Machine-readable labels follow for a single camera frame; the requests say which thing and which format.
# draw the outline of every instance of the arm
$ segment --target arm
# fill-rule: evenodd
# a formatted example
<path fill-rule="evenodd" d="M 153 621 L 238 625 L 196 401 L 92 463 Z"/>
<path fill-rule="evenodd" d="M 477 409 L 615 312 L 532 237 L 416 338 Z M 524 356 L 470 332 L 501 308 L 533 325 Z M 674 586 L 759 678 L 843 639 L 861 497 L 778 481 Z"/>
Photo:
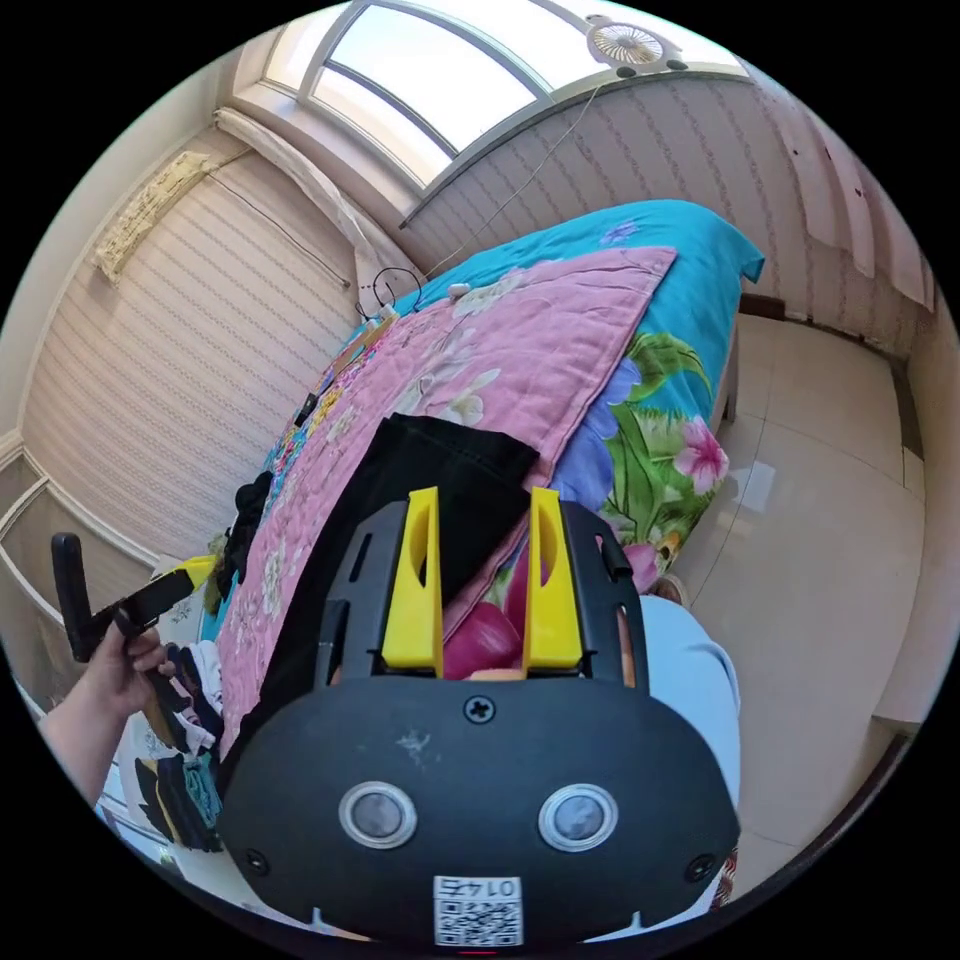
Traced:
<path fill-rule="evenodd" d="M 154 695 L 144 674 L 155 668 L 165 676 L 173 672 L 157 631 L 148 630 L 126 643 L 111 624 L 84 675 L 38 725 L 91 806 L 103 791 L 127 718 Z"/>

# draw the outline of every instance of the screw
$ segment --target screw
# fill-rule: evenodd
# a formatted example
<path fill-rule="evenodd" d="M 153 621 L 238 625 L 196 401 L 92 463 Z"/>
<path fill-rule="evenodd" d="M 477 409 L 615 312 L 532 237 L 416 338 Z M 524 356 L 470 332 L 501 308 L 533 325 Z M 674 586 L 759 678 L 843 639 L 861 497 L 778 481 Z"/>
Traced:
<path fill-rule="evenodd" d="M 267 863 L 267 858 L 259 850 L 247 851 L 247 865 L 261 877 L 265 877 L 270 872 L 270 864 Z"/>
<path fill-rule="evenodd" d="M 471 723 L 489 723 L 497 708 L 489 697 L 471 697 L 463 705 L 463 715 Z"/>
<path fill-rule="evenodd" d="M 717 858 L 712 853 L 701 853 L 687 864 L 684 878 L 687 883 L 699 883 L 712 869 Z"/>

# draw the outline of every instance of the wall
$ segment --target wall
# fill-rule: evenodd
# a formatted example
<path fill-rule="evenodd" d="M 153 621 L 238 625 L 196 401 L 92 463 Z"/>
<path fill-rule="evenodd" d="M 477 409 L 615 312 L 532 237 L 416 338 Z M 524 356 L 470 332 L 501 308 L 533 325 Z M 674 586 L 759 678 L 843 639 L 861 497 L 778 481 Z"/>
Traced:
<path fill-rule="evenodd" d="M 188 77 L 125 130 L 77 184 L 50 224 L 0 334 L 0 435 L 18 426 L 21 397 L 51 311 L 94 237 L 156 164 L 209 122 L 217 60 Z"/>
<path fill-rule="evenodd" d="M 940 291 L 936 323 L 918 334 L 908 375 L 923 439 L 923 557 L 903 647 L 876 714 L 912 729 L 925 719 L 960 633 L 960 343 Z"/>
<path fill-rule="evenodd" d="M 469 241 L 582 109 L 575 104 L 522 131 L 441 190 L 403 230 L 407 253 L 426 270 Z M 724 78 L 658 76 L 598 94 L 534 182 L 445 269 L 591 210 L 661 197 L 692 200 L 736 225 L 767 255 L 756 292 L 906 356 L 914 329 L 929 314 L 882 272 L 871 281 L 849 253 L 809 236 L 775 109 L 757 85 Z"/>
<path fill-rule="evenodd" d="M 245 149 L 214 129 L 188 148 Z M 246 153 L 164 216 L 118 287 L 77 269 L 27 397 L 26 448 L 136 543 L 204 552 L 356 326 L 354 271 L 332 224 Z"/>

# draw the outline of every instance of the bed frame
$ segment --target bed frame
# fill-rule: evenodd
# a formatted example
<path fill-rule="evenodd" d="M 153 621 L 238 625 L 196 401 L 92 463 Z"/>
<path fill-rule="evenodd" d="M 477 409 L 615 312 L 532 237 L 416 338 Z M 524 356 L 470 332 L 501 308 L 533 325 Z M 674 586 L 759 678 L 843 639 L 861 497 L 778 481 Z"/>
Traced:
<path fill-rule="evenodd" d="M 710 430 L 714 436 L 720 427 L 720 423 L 726 420 L 733 423 L 737 418 L 737 386 L 740 377 L 740 334 L 737 327 L 737 318 L 733 318 L 733 336 L 730 338 L 730 351 L 727 354 L 727 362 L 723 366 L 723 373 L 720 375 L 720 383 L 717 387 L 717 398 L 713 405 L 713 413 L 710 415 Z"/>

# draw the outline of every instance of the sticker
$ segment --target sticker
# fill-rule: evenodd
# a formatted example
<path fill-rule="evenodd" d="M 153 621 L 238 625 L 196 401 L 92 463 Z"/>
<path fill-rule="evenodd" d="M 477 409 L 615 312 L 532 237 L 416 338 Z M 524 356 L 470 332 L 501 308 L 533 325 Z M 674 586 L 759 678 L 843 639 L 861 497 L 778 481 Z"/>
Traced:
<path fill-rule="evenodd" d="M 519 947 L 519 877 L 434 877 L 433 935 L 438 947 Z"/>

